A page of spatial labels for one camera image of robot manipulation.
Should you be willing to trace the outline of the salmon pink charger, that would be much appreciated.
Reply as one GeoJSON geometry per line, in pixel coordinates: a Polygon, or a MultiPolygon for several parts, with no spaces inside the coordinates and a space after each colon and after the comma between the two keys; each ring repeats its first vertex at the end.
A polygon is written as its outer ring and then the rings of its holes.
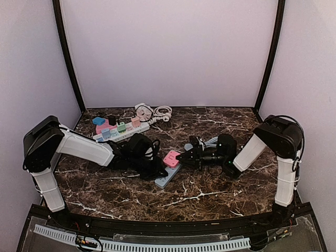
{"type": "Polygon", "coordinates": [[[140,118],[139,118],[139,117],[133,117],[133,118],[131,119],[131,123],[132,123],[132,126],[133,126],[134,128],[139,127],[139,126],[141,125],[140,118]]]}

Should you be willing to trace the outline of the blue power strip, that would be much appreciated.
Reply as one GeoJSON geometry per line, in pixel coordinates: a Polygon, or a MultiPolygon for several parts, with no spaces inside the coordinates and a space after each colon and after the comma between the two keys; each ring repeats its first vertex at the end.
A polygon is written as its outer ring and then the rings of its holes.
{"type": "Polygon", "coordinates": [[[155,179],[154,184],[157,187],[164,189],[168,185],[168,183],[172,180],[172,178],[176,175],[176,173],[180,170],[181,166],[182,166],[181,164],[178,164],[175,168],[167,166],[165,170],[167,171],[168,175],[166,177],[155,179]]]}

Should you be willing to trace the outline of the grey-blue charger cube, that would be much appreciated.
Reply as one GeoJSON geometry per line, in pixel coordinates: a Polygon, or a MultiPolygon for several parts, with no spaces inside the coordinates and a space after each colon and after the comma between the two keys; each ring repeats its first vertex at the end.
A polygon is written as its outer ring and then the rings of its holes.
{"type": "Polygon", "coordinates": [[[102,137],[104,139],[108,139],[111,137],[111,132],[110,132],[110,129],[106,128],[106,129],[102,129],[101,130],[101,134],[102,134],[102,137]]]}

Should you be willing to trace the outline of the pink plug adapter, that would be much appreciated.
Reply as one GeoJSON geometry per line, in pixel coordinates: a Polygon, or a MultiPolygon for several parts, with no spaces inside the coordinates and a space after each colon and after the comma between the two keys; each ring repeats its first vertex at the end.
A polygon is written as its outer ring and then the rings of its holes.
{"type": "Polygon", "coordinates": [[[174,150],[170,150],[168,152],[168,154],[163,158],[163,163],[166,166],[174,169],[179,164],[179,160],[176,158],[179,155],[180,155],[180,152],[174,151],[174,150]]]}

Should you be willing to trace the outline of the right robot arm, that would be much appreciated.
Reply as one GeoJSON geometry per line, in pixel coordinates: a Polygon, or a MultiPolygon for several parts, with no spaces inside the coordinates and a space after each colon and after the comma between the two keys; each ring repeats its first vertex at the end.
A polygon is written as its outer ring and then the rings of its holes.
{"type": "Polygon", "coordinates": [[[247,142],[238,142],[227,133],[212,139],[190,136],[186,150],[176,159],[184,166],[201,170],[204,166],[219,166],[231,178],[239,178],[260,157],[270,154],[277,167],[277,188],[274,204],[288,207],[299,181],[299,169],[305,149],[305,133],[300,123],[288,115],[269,115],[257,125],[247,142]]]}

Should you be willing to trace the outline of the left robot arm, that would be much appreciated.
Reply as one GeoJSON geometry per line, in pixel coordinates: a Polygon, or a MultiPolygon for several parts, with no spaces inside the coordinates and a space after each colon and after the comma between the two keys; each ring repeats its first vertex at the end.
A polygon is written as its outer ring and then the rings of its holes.
{"type": "Polygon", "coordinates": [[[160,140],[144,135],[149,128],[146,122],[138,127],[119,123],[114,129],[103,129],[90,138],[69,129],[52,115],[24,136],[23,169],[32,175],[61,228],[71,228],[74,217],[65,210],[66,203],[51,168],[54,155],[72,155],[115,170],[132,169],[147,181],[167,177],[163,160],[158,156],[160,140]]]}

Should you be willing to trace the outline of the white multicolour power strip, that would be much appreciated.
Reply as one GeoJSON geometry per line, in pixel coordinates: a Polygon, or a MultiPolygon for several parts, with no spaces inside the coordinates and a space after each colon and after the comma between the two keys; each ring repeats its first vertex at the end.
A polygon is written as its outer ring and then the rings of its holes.
{"type": "Polygon", "coordinates": [[[120,142],[122,140],[130,138],[135,133],[143,133],[150,129],[150,125],[147,122],[141,122],[140,126],[135,128],[132,126],[132,123],[127,123],[125,126],[126,130],[121,133],[118,131],[117,128],[111,129],[110,130],[111,136],[107,139],[104,139],[101,133],[94,135],[93,139],[100,142],[107,140],[111,140],[113,142],[120,142]]]}

